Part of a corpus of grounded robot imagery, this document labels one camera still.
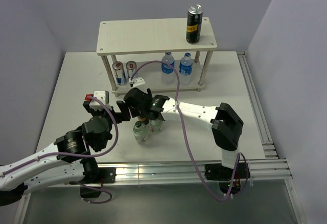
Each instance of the blue label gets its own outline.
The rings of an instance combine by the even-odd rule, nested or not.
[[[124,85],[124,84],[126,84],[126,76],[125,76],[125,73],[123,73],[121,76],[122,76],[121,78],[119,78],[118,76],[116,76],[116,81],[117,81],[118,85]]]
[[[174,70],[167,64],[161,64],[161,70],[163,73],[166,73],[166,74],[170,74],[172,73]]]
[[[182,63],[179,64],[179,73],[184,75],[184,76],[188,76],[192,73],[192,66],[191,65],[183,65]]]

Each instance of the small bottle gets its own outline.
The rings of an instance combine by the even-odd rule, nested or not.
[[[151,120],[150,121],[151,131],[154,133],[160,133],[162,130],[162,124],[163,124],[162,120],[159,119]]]
[[[137,121],[133,127],[134,136],[137,142],[142,143],[148,139],[148,129],[140,121]]]
[[[192,67],[193,60],[191,59],[191,54],[185,53],[179,64],[179,80],[181,85],[189,85],[191,81]]]
[[[163,62],[166,62],[168,64],[171,64],[173,67],[175,67],[175,59],[172,56],[172,53],[167,52],[164,57],[162,58]],[[164,84],[172,84],[175,80],[175,73],[174,70],[167,64],[162,63],[161,64],[161,81]]]

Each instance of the shelf leg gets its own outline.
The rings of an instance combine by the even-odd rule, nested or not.
[[[200,53],[201,53],[200,51],[196,51],[194,63],[199,63]]]
[[[112,59],[112,63],[115,63],[115,62],[117,62],[117,58],[116,58],[116,56],[115,56],[115,55],[112,55],[112,56],[111,56],[111,59]]]
[[[117,85],[116,85],[116,82],[114,80],[108,58],[107,58],[107,56],[101,56],[101,59],[103,61],[104,67],[106,67],[106,71],[107,71],[108,78],[109,78],[109,81],[110,81],[110,84],[111,84],[111,88],[112,88],[113,91],[116,91],[117,90]]]
[[[202,86],[204,84],[205,75],[206,75],[206,72],[208,71],[208,67],[209,67],[212,55],[213,55],[213,51],[208,51],[206,53],[206,57],[205,57],[205,60],[204,60],[204,65],[203,65],[200,80],[199,80],[199,85],[200,86]]]

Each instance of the soda can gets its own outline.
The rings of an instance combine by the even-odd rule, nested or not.
[[[116,76],[116,81],[118,85],[125,85],[127,83],[124,65],[120,61],[117,61],[112,64],[112,68],[114,69],[114,74]]]
[[[126,70],[127,70],[128,79],[130,79],[132,77],[132,75],[134,74],[136,69],[137,69],[137,65],[136,65],[135,61],[128,61],[126,63]]]
[[[203,10],[200,5],[190,6],[188,10],[188,23],[186,27],[186,41],[194,44],[199,42]]]

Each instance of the white wall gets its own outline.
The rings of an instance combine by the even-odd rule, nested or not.
[[[327,0],[272,0],[248,61],[309,223],[327,219]]]
[[[34,0],[67,52],[94,52],[103,20],[186,17],[201,4],[220,50],[246,50],[271,0]]]
[[[0,14],[0,165],[6,165],[35,152],[62,52],[31,0],[0,0]],[[0,222],[11,223],[16,208],[0,207]]]

